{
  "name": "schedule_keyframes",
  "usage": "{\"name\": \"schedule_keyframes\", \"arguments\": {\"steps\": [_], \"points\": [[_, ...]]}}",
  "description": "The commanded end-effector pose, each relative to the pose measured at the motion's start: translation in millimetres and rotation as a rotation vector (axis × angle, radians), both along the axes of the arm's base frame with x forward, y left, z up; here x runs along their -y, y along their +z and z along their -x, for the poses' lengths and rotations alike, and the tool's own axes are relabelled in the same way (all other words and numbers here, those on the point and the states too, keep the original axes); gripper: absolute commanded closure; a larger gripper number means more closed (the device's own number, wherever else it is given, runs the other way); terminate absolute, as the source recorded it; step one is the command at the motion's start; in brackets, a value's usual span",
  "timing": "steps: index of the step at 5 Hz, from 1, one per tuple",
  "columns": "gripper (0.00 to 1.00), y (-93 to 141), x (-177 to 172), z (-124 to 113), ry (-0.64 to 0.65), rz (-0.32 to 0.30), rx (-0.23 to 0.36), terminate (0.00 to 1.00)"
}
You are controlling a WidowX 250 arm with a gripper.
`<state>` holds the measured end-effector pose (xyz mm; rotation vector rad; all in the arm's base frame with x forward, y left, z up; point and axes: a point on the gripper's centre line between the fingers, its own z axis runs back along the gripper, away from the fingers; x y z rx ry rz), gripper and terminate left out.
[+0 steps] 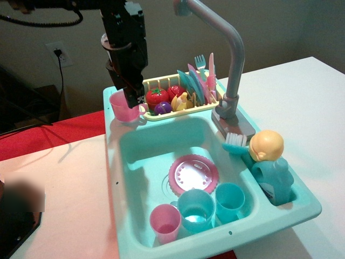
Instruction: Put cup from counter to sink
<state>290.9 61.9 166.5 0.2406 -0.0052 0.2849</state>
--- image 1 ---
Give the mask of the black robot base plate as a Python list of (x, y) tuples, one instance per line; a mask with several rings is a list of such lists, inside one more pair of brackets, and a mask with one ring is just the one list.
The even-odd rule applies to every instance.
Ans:
[(1, 210), (1, 258), (10, 258), (40, 226), (42, 212)]

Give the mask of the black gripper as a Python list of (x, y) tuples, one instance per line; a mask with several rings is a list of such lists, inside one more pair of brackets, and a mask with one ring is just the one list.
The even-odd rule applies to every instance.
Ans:
[(148, 65), (144, 13), (139, 3), (100, 1), (100, 12), (113, 71), (120, 80), (127, 106), (144, 103), (142, 71)]

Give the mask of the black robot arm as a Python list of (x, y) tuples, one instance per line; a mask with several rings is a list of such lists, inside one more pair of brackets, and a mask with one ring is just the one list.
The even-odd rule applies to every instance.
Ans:
[(99, 10), (105, 33), (101, 45), (108, 52), (107, 70), (117, 90), (123, 90), (129, 108), (144, 102), (142, 71), (148, 65), (144, 14), (140, 4), (129, 1), (9, 1), (12, 9), (30, 14), (37, 9), (64, 9), (78, 19), (58, 23), (34, 23), (1, 16), (1, 20), (35, 28), (59, 28), (80, 24), (82, 11)]

